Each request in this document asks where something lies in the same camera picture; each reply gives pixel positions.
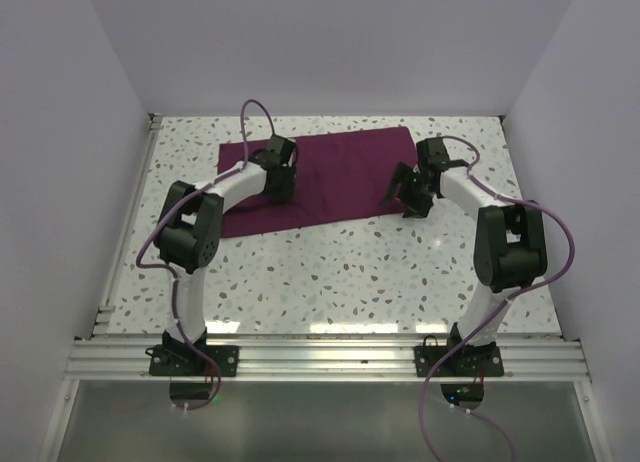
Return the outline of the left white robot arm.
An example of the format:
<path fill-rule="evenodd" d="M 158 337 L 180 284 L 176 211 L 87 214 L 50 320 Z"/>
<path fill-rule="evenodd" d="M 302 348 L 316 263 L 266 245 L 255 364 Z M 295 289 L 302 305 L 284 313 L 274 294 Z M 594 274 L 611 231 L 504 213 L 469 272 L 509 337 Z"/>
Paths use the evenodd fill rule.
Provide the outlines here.
<path fill-rule="evenodd" d="M 179 343 L 172 361 L 185 374 L 201 372 L 208 361 L 199 344 L 206 337 L 204 279 L 222 238 L 225 214 L 253 196 L 288 202 L 294 195 L 299 148 L 296 142 L 271 136 L 252 153 L 213 179 L 196 184 L 173 183 L 160 220 L 150 236 L 159 251 L 154 266 L 171 276 L 169 322 L 165 345 Z"/>

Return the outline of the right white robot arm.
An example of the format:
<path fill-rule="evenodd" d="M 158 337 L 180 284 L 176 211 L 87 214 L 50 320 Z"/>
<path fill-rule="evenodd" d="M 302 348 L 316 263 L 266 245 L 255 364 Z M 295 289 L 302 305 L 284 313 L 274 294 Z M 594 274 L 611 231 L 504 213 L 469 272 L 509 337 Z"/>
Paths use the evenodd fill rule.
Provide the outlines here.
<path fill-rule="evenodd" d="M 503 200 L 483 187 L 460 161 L 435 167 L 396 165 L 383 200 L 397 200 L 405 218 L 425 218 L 436 199 L 458 206 L 475 223 L 473 269 L 478 285 L 451 330 L 458 340 L 445 351 L 451 371 L 468 374 L 481 362 L 478 347 L 496 341 L 512 300 L 547 270 L 542 214 L 521 202 Z"/>

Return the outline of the purple cloth wrap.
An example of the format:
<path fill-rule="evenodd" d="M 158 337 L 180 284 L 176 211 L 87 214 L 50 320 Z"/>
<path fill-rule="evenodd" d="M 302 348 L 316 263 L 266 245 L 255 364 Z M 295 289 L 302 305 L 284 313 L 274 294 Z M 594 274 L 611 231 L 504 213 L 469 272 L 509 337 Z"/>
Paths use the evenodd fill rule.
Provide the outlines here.
<path fill-rule="evenodd" d="M 222 237 L 234 238 L 404 211 L 383 202 L 396 165 L 413 166 L 416 149 L 408 128 L 300 136 L 291 201 L 254 196 L 228 211 Z"/>

